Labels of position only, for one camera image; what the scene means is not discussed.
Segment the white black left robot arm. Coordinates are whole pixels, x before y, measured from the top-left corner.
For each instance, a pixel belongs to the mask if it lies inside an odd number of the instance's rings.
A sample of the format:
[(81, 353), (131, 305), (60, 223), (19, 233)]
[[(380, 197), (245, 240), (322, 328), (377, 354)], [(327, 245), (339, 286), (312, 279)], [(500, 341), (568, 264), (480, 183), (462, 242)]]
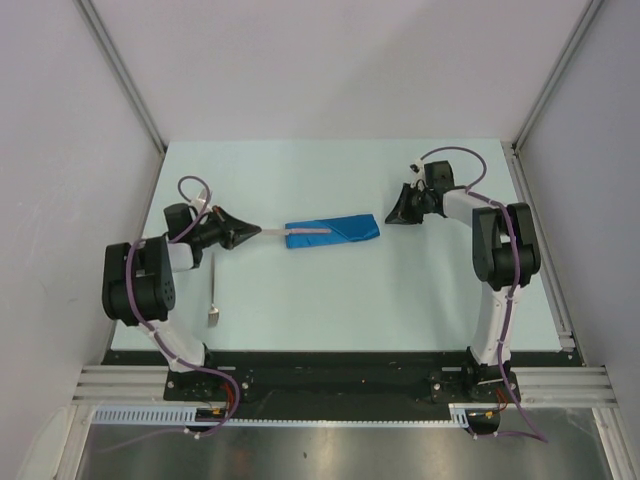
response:
[(207, 400), (219, 392), (221, 376), (205, 365), (206, 345), (171, 318), (177, 298), (174, 275), (199, 268), (205, 249), (232, 250), (262, 229), (219, 206), (198, 212), (177, 203), (164, 209), (164, 218), (166, 233), (106, 247), (102, 306), (108, 318), (144, 333), (171, 371), (190, 370), (187, 389)]

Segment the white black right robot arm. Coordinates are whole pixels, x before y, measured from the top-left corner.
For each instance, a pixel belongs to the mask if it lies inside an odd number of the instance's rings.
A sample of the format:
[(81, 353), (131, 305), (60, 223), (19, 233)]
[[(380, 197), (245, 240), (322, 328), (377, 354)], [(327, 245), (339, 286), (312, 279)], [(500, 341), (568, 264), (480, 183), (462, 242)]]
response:
[(472, 266), (482, 297), (461, 388), (469, 399), (484, 401), (508, 380), (512, 317), (522, 290), (541, 268), (532, 212), (526, 203), (504, 205), (457, 185), (447, 161), (417, 160), (410, 169), (414, 178), (402, 186), (385, 222), (416, 225), (425, 215), (438, 214), (471, 229)]

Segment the blue satin napkin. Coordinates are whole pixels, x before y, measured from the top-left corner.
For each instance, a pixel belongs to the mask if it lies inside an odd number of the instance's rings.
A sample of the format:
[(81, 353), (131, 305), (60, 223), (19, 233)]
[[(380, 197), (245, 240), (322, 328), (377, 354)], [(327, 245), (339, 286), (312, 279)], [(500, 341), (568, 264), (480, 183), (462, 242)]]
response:
[(380, 236), (378, 224), (372, 214), (291, 222), (288, 230), (327, 230), (327, 233), (293, 233), (286, 236), (288, 249), (302, 249), (356, 243)]

